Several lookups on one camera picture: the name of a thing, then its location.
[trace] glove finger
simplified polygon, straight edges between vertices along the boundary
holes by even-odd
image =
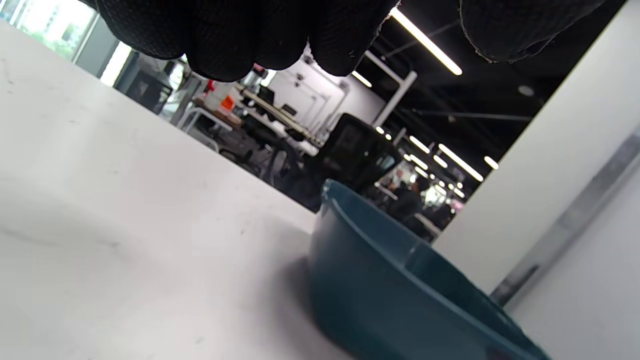
[[[305,0],[259,1],[260,30],[255,62],[267,69],[293,65],[307,45],[310,11]]]
[[[461,25],[490,61],[516,61],[540,52],[558,33],[604,0],[463,0]]]
[[[191,10],[191,68],[207,78],[231,82],[253,67],[256,22],[252,0],[196,0]]]
[[[314,59],[334,76],[347,76],[378,36],[398,0],[319,0],[309,44]]]
[[[133,49],[158,59],[175,59],[189,44],[184,3],[177,0],[96,0],[113,34]]]

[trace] black ceiling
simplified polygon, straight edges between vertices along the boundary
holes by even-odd
[[[404,0],[400,10],[463,69],[463,74],[452,74],[396,20],[389,19],[371,52],[400,76],[414,70],[419,77],[385,129],[395,133],[406,127],[408,135],[424,144],[443,143],[486,175],[491,169],[484,157],[501,159],[623,2],[608,0],[558,35],[537,56],[509,64],[488,63],[475,53],[458,23],[458,0]],[[366,59],[357,70],[386,100],[397,89],[393,80]],[[523,85],[533,89],[534,96],[522,95],[518,87]],[[491,119],[478,114],[514,116]],[[431,161],[426,155],[424,160]],[[477,185],[473,179],[465,182],[471,189]]]

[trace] white wall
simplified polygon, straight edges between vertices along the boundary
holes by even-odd
[[[512,310],[554,360],[640,359],[639,215],[636,168]]]
[[[296,74],[304,76],[297,88],[293,85]],[[349,85],[349,92],[342,104],[340,100],[344,97],[344,92],[338,87],[340,81]],[[353,76],[338,78],[327,74],[315,64],[310,66],[301,60],[289,69],[278,72],[269,87],[276,93],[275,104],[281,106],[286,103],[298,110],[298,121],[309,129],[317,128],[319,123],[335,114],[329,122],[331,124],[342,113],[350,113],[370,124],[386,104]],[[315,101],[311,98],[313,95],[316,95]]]
[[[434,248],[487,293],[640,124],[640,0],[628,0]]]

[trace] ceiling light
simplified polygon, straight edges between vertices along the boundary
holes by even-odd
[[[420,140],[414,138],[413,136],[409,136],[409,140],[411,140],[411,142],[414,143],[415,146],[417,146],[420,150],[426,152],[427,154],[431,152],[428,147],[424,146],[424,144],[421,143]]]
[[[415,155],[409,155],[409,157],[411,158],[411,160],[413,160],[414,163],[420,165],[420,167],[423,168],[424,170],[429,169],[427,164],[425,164],[422,160],[416,158]]]
[[[351,75],[353,75],[356,79],[360,80],[364,84],[364,86],[366,86],[367,88],[372,87],[369,80],[365,79],[364,76],[358,74],[357,71],[352,72]]]
[[[424,172],[421,168],[419,168],[419,167],[415,167],[415,171],[416,171],[418,174],[420,174],[420,175],[422,175],[422,176],[424,176],[424,177],[427,177],[427,173],[426,173],[426,172]]]
[[[476,180],[482,181],[484,178],[480,175],[479,172],[475,171],[472,167],[470,167],[467,163],[464,162],[458,155],[455,155],[448,147],[440,144],[438,146],[442,152],[444,152],[448,157],[450,157],[453,161],[455,161],[461,168],[465,169],[471,176],[473,176]]]
[[[436,185],[433,188],[437,190],[439,193],[441,193],[442,195],[447,196],[447,192],[443,188],[441,188],[439,185]]]
[[[440,60],[440,62],[443,63],[447,67],[447,69],[449,69],[455,75],[462,75],[462,69],[457,66],[456,63],[454,63],[453,60],[451,60],[442,50],[440,50],[440,48],[436,44],[429,40],[427,35],[425,35],[416,25],[413,25],[413,23],[409,19],[407,19],[406,16],[404,16],[400,12],[400,10],[398,10],[397,8],[393,8],[391,10],[391,16],[393,16],[395,20],[400,23],[400,25],[404,26],[404,28],[407,29],[407,31],[409,31],[411,35],[415,36],[415,38],[420,43],[422,43],[422,45],[424,45],[427,50],[431,51],[431,54],[438,58],[438,60]]]
[[[484,160],[486,161],[487,164],[489,164],[489,166],[491,166],[494,170],[498,170],[498,163],[495,162],[495,160],[491,159],[488,156],[484,157]]]
[[[536,95],[536,92],[531,88],[531,86],[527,85],[518,86],[518,92],[526,97],[533,97]]]
[[[465,198],[465,194],[463,192],[461,192],[460,190],[454,189],[453,192],[456,193],[456,195],[459,196],[461,199]]]
[[[440,164],[440,166],[441,166],[441,167],[444,167],[444,168],[449,167],[449,166],[447,165],[447,163],[446,163],[446,162],[445,162],[441,157],[439,157],[438,155],[434,155],[434,156],[433,156],[433,159],[434,159],[438,164]]]

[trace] window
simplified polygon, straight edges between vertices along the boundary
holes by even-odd
[[[0,0],[0,18],[73,60],[96,13],[77,0]]]

